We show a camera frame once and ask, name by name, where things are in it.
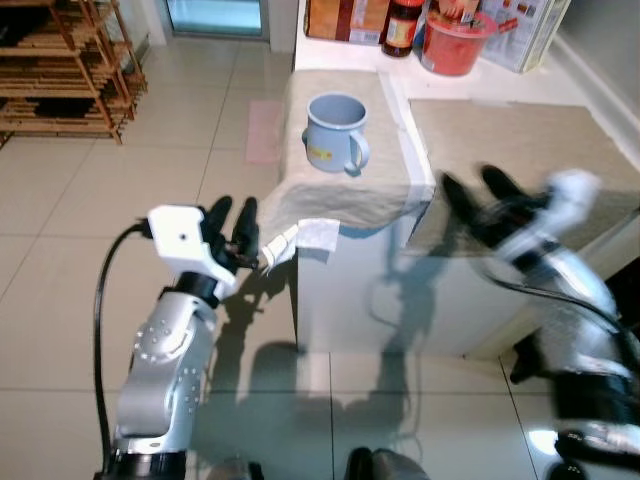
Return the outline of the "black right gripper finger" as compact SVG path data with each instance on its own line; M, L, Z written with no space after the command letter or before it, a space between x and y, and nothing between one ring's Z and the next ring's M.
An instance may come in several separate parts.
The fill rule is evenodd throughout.
M472 241L480 241L480 207L471 196L470 189L463 186L451 173L443 173L440 178L440 187L443 188L445 200L451 206L452 215L456 216L465 227Z
M532 198L526 195L520 187L517 186L506 172L499 169L498 166L484 165L480 168L481 179L485 183L486 188L492 192L503 205L508 206L529 206Z

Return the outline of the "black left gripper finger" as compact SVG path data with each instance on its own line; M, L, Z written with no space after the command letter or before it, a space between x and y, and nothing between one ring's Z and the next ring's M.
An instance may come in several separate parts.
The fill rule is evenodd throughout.
M212 204L204 214L204 239L205 241L224 241L224 234L221 233L227 218L234 205L234 200L230 196L221 196Z
M238 253L259 251L257 211L259 211L259 201L255 197L247 197L234 224L234 246L237 247Z

